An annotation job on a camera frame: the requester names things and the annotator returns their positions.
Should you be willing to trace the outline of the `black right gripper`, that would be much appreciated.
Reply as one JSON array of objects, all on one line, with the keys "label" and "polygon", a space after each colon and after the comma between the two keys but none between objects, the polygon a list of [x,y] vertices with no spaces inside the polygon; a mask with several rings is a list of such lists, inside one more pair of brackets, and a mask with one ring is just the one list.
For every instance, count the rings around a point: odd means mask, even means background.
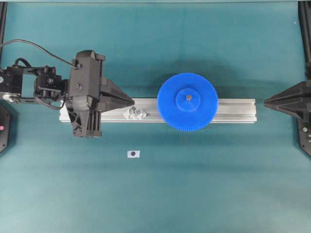
[{"label": "black right gripper", "polygon": [[[306,63],[307,80],[300,82],[285,91],[282,91],[264,101],[264,106],[274,111],[291,115],[298,119],[298,133],[300,148],[311,156],[311,63]],[[292,100],[303,99],[303,113],[294,110],[283,109],[279,102],[289,103]]]}]

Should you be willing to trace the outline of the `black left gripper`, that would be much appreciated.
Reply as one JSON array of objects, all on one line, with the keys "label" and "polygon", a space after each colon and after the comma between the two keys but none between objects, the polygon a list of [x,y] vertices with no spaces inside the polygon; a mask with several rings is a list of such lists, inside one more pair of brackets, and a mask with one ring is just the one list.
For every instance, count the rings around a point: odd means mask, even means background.
[{"label": "black left gripper", "polygon": [[[100,54],[95,54],[96,60],[100,62],[100,82],[99,95],[97,98],[91,96],[74,96],[68,95],[68,86],[66,93],[65,106],[71,121],[73,136],[75,137],[100,137],[102,136],[100,122],[91,123],[89,115],[98,114],[101,112],[122,109],[134,105],[134,100],[124,93],[113,81],[104,78],[103,65],[105,57]],[[104,101],[101,102],[100,110],[98,109],[100,93],[103,96],[110,96],[123,101]]]}]

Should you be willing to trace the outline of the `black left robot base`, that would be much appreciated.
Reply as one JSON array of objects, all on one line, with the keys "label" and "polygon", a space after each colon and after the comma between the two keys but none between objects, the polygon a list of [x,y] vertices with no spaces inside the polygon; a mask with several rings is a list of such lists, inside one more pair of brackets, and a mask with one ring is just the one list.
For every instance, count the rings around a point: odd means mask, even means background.
[{"label": "black left robot base", "polygon": [[0,105],[0,153],[3,153],[9,144],[9,134],[12,114]]}]

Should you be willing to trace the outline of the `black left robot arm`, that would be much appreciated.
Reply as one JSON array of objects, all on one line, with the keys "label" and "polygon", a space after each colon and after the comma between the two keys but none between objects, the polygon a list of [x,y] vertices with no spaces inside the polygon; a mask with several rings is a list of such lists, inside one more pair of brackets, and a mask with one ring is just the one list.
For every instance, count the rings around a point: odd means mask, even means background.
[{"label": "black left robot arm", "polygon": [[14,63],[0,73],[0,97],[12,103],[37,103],[60,110],[62,102],[75,137],[100,137],[101,114],[131,107],[134,100],[104,77],[105,56],[93,50],[77,53],[70,76],[64,80],[55,67],[32,67]]}]

